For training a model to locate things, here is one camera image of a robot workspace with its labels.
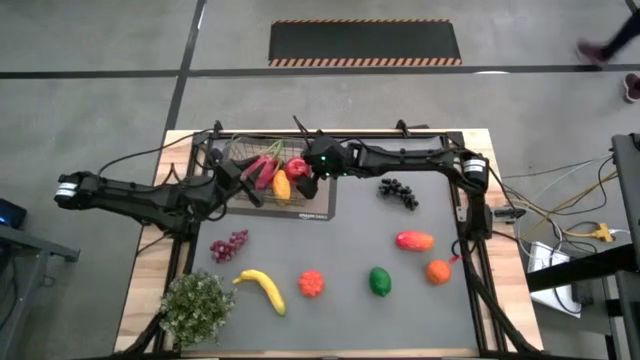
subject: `green plant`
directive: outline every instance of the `green plant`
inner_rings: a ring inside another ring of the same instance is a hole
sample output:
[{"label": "green plant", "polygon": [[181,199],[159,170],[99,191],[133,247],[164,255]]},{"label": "green plant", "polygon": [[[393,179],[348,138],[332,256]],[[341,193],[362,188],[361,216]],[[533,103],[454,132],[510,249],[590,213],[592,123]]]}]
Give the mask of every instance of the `green plant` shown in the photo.
[{"label": "green plant", "polygon": [[217,341],[235,299],[235,289],[224,292],[219,276],[204,272],[181,275],[162,299],[160,312],[165,316],[160,326],[173,335],[178,349],[207,338]]}]

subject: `black floor mat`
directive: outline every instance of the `black floor mat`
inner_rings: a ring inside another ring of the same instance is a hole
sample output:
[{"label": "black floor mat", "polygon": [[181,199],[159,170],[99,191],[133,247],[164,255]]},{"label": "black floor mat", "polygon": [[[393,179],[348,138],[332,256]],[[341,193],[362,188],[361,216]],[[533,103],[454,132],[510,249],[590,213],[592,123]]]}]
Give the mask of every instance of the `black floor mat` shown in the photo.
[{"label": "black floor mat", "polygon": [[448,19],[281,20],[269,66],[461,65]]}]

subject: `banana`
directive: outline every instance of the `banana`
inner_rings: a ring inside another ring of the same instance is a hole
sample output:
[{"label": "banana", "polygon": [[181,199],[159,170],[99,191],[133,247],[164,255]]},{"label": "banana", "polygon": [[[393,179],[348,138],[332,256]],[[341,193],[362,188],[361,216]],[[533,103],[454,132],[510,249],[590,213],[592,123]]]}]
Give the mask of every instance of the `banana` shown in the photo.
[{"label": "banana", "polygon": [[278,287],[276,284],[267,276],[267,274],[258,270],[245,270],[240,273],[240,276],[233,279],[232,283],[237,284],[242,281],[253,280],[257,281],[260,286],[264,289],[264,291],[269,296],[269,300],[271,300],[271,305],[276,310],[276,312],[280,316],[284,316],[287,312],[287,309],[284,305],[284,300],[282,299],[282,295],[280,295],[280,291],[278,291]]}]

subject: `orange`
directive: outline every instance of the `orange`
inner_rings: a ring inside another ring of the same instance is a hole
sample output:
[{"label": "orange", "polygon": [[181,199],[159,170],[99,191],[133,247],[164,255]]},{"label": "orange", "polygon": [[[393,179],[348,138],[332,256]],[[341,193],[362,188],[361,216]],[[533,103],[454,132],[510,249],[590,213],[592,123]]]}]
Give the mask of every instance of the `orange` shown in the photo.
[{"label": "orange", "polygon": [[427,265],[426,275],[433,285],[446,284],[451,279],[451,267],[446,261],[434,260]]}]

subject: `red shoe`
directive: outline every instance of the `red shoe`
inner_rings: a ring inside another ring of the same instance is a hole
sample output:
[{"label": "red shoe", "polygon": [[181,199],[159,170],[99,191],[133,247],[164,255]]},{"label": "red shoe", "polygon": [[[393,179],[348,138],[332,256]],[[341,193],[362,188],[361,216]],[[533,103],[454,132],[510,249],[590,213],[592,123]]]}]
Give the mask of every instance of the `red shoe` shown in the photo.
[{"label": "red shoe", "polygon": [[638,90],[640,83],[638,83],[638,81],[640,81],[640,78],[635,74],[628,74],[624,77],[624,81],[622,82],[625,89],[624,101],[629,104],[633,104],[640,99],[640,90]]},{"label": "red shoe", "polygon": [[589,44],[588,42],[580,41],[576,47],[576,54],[580,61],[590,65],[603,66],[609,62],[609,59],[605,59],[601,53],[602,46],[596,46]]}]

